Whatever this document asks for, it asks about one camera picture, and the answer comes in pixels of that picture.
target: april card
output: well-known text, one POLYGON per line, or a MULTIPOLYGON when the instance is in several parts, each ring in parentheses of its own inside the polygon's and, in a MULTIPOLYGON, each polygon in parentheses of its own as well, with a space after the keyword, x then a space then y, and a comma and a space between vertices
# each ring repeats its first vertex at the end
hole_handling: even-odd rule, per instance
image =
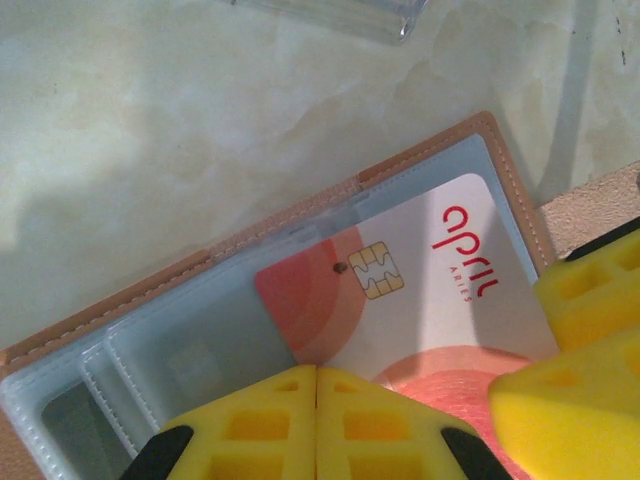
POLYGON ((488 384, 558 351, 475 174, 268 267, 255 284, 300 363, 465 418, 494 446, 488 384))

